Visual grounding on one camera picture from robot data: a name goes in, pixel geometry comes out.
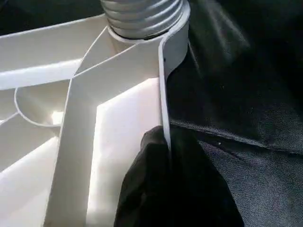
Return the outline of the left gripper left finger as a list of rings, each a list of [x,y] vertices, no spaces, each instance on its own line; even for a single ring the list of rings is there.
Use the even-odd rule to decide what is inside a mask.
[[[140,151],[125,174],[115,227],[170,227],[169,150],[163,128],[146,132]]]

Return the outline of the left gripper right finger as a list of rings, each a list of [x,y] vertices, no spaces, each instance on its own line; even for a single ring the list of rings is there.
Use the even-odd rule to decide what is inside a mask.
[[[242,227],[227,182],[188,130],[172,128],[171,161],[176,227]]]

